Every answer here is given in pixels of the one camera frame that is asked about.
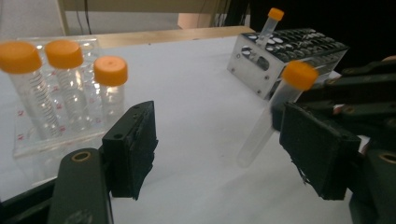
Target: screw hole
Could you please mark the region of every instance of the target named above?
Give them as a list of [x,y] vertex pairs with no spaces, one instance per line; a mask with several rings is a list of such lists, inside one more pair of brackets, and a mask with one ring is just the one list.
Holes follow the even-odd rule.
[[72,157],[72,161],[75,162],[82,162],[82,161],[86,161],[87,159],[89,159],[91,157],[91,152],[89,151],[82,151],[79,153],[76,153],[75,155],[73,155]]
[[396,164],[396,156],[393,154],[385,154],[384,153],[384,154],[379,155],[379,158],[381,158],[382,160],[387,161],[389,163]]

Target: white tabletop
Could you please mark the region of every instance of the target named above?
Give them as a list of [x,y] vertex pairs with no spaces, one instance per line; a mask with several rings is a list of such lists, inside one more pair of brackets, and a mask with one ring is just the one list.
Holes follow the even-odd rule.
[[[153,100],[154,167],[138,201],[112,199],[115,223],[351,223],[345,201],[305,186],[274,134],[253,164],[235,158],[264,102],[226,69],[235,37],[104,49],[129,64],[126,104]],[[0,197],[29,188],[12,160],[16,93],[1,74]]]

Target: orange screw cap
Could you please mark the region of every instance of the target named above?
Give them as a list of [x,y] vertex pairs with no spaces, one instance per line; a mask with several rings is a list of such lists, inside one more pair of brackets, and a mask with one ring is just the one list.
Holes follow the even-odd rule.
[[49,64],[58,69],[79,67],[84,59],[79,44],[70,40],[54,40],[49,42],[45,51]]
[[281,21],[284,14],[285,13],[282,10],[273,7],[268,13],[268,17],[276,21]]
[[318,71],[308,63],[291,61],[286,65],[282,78],[300,91],[308,91],[318,78]]
[[41,67],[38,51],[30,43],[9,41],[0,44],[0,68],[11,75],[32,73]]
[[93,63],[95,81],[99,84],[116,87],[128,80],[127,63],[118,56],[103,56]]

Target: wooden edge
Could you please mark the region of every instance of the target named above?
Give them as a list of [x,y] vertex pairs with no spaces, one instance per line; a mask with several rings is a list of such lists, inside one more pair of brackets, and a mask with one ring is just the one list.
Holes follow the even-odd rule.
[[176,42],[183,40],[221,38],[254,32],[246,26],[199,28],[187,30],[149,31],[124,34],[95,35],[102,49],[128,45]]

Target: clear plastic tube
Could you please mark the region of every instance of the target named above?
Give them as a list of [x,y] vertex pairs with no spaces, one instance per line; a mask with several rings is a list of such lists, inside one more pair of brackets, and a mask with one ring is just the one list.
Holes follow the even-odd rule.
[[268,40],[277,26],[277,23],[282,20],[283,14],[283,11],[274,7],[271,8],[270,12],[268,13],[268,19],[262,27],[262,32],[260,33],[259,39],[257,40],[257,45],[259,45],[262,49],[265,49]]
[[56,70],[55,74],[61,87],[69,126],[75,132],[89,130],[91,119],[83,90],[81,70],[79,68]]
[[127,63],[117,56],[103,56],[93,63],[95,81],[100,84],[102,111],[107,129],[124,114],[124,87],[128,79]]
[[100,96],[102,110],[107,128],[112,127],[124,114],[124,87],[108,87],[101,85]]
[[39,72],[41,59],[35,46],[23,41],[0,45],[0,67],[9,74],[38,138],[46,140],[60,136],[47,84]]
[[79,44],[70,40],[54,40],[46,45],[45,51],[61,87],[68,126],[77,133],[89,130],[91,120],[83,89],[80,69],[83,57]]
[[271,107],[295,102],[303,91],[312,87],[317,77],[318,71],[307,63],[292,61],[286,66],[282,73],[282,81],[271,98],[269,107],[264,109],[237,155],[236,162],[240,167],[249,167],[274,133]]
[[272,126],[272,105],[286,102],[294,102],[302,92],[294,89],[292,86],[282,80],[276,89],[273,97],[269,102],[269,107],[265,108],[259,120],[253,127],[247,141],[242,146],[237,156],[237,163],[240,167],[249,167],[254,159],[259,155],[266,143],[275,132]]

